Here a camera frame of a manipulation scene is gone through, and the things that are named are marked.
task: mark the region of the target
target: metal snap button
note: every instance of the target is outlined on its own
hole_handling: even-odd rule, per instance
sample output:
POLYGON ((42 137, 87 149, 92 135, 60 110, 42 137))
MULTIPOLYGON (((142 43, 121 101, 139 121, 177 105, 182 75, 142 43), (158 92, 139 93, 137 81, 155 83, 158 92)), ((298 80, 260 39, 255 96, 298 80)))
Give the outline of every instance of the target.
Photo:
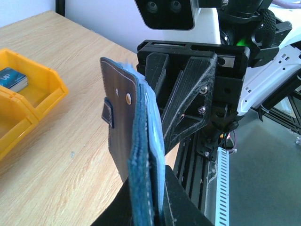
POLYGON ((130 95, 129 93, 127 93, 127 95, 126 95, 126 100, 127 100, 127 104, 128 104, 128 105, 131 105, 131 103, 132 103, 132 98, 131 98, 131 95, 130 95))

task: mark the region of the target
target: gray floor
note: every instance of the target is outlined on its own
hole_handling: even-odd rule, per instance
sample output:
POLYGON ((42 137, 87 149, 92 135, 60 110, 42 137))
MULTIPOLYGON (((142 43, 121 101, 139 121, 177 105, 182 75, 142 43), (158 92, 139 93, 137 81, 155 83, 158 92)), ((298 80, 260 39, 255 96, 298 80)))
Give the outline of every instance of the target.
POLYGON ((237 129, 230 158, 231 226, 301 226, 301 146, 296 136, 255 112, 237 129))

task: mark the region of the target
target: yellow plastic bin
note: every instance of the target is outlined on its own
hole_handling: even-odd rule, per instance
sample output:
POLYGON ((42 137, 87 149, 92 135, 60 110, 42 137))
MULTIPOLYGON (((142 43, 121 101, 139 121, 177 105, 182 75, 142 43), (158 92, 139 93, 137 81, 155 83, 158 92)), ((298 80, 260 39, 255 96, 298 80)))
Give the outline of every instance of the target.
MULTIPOLYGON (((28 86, 15 94, 41 120, 67 94, 58 73, 7 48, 0 50, 0 70, 10 67, 28 78, 28 86)), ((15 92, 0 86, 0 91, 15 92)))
MULTIPOLYGON (((26 131, 23 131, 23 127, 10 128, 7 126, 5 122, 7 111, 5 109, 10 109, 10 107, 6 108, 6 105, 9 105, 11 101, 1 103, 0 117, 3 118, 0 119, 0 160, 34 127, 35 120, 32 119, 32 116, 34 116, 37 121, 42 120, 45 115, 68 94, 67 87, 56 71, 27 59, 7 48, 0 50, 0 70, 6 67, 10 67, 27 76, 28 86, 18 93, 3 86, 0 86, 0 92, 6 99, 8 97, 10 100, 13 100, 13 103, 17 103, 19 108, 27 109, 27 111, 23 110, 22 112, 27 115, 26 118, 30 120, 31 124, 23 124, 23 127, 28 126, 26 131)), ((18 121, 21 122, 21 118, 20 116, 17 117, 15 114, 12 114, 9 120, 16 123, 18 121)))
POLYGON ((38 123, 21 100, 0 91, 0 160, 38 123))

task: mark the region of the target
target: wooden table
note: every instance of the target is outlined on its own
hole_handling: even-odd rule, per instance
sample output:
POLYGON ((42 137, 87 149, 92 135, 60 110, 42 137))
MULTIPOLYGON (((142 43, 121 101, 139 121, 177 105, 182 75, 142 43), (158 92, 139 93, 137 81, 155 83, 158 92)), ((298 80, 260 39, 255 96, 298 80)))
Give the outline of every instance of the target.
POLYGON ((122 185, 101 119, 99 58, 136 65, 136 54, 50 11, 0 28, 0 48, 55 69, 70 91, 0 162, 0 225, 90 225, 122 185))

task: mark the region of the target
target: black cable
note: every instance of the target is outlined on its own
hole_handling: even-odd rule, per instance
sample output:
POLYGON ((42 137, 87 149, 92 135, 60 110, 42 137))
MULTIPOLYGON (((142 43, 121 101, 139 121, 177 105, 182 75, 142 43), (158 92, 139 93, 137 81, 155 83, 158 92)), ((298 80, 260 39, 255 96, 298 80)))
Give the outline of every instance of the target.
POLYGON ((222 145, 225 144, 225 142, 227 141, 228 135, 229 135, 229 132, 226 133, 226 135, 222 138, 222 141, 217 145, 217 147, 214 148, 211 152, 209 152, 209 156, 208 156, 208 160, 209 161, 212 160, 212 154, 213 154, 213 152, 215 152, 219 147, 221 147, 222 145))

